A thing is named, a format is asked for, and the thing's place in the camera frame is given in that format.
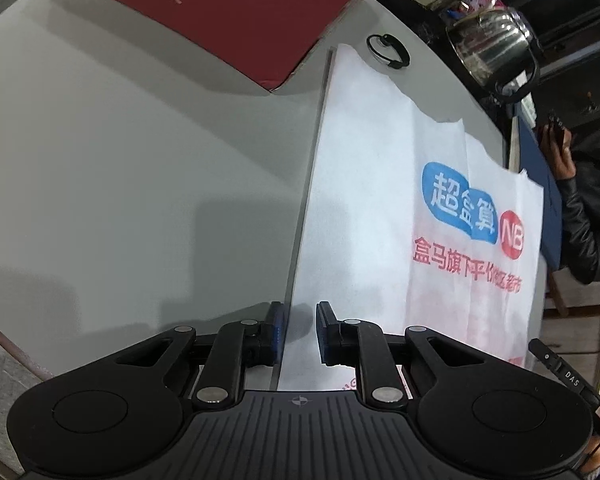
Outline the white printed shopping bag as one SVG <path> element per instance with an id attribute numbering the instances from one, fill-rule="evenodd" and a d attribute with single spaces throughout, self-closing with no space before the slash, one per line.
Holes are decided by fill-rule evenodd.
<path id="1" fill-rule="evenodd" d="M 351 390 L 323 364 L 317 305 L 388 334 L 421 325 L 524 364 L 543 191 L 462 122 L 427 116 L 352 47 L 328 77 L 279 388 Z"/>

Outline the wooden chair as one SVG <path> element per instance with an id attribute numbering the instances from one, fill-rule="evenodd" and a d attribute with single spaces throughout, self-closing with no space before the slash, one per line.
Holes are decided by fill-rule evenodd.
<path id="1" fill-rule="evenodd" d="M 547 273 L 543 318 L 597 318 L 600 282 L 583 285 L 567 270 Z"/>

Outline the person in black jacket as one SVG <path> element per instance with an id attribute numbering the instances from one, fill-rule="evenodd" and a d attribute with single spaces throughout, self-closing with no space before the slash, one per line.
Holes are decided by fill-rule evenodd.
<path id="1" fill-rule="evenodd" d="M 562 261 L 581 284 L 600 282 L 600 130 L 575 136 L 555 116 L 541 151 L 562 198 Z"/>

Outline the dark blue cloth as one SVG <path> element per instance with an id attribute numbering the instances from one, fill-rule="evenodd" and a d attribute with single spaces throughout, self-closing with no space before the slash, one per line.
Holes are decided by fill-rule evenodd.
<path id="1" fill-rule="evenodd" d="M 508 168 L 524 171 L 529 179 L 543 189 L 543 222 L 540 251 L 550 272 L 560 268 L 562 256 L 562 198 L 550 166 L 541 152 L 536 135 L 522 105 L 514 105 L 512 131 L 509 137 Z"/>

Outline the stainless steel kettle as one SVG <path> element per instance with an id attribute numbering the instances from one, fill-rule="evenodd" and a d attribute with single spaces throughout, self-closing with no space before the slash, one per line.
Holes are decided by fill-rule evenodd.
<path id="1" fill-rule="evenodd" d="M 495 99 L 515 104 L 538 84 L 539 41 L 514 8 L 470 14 L 449 26 L 446 36 L 469 75 Z"/>

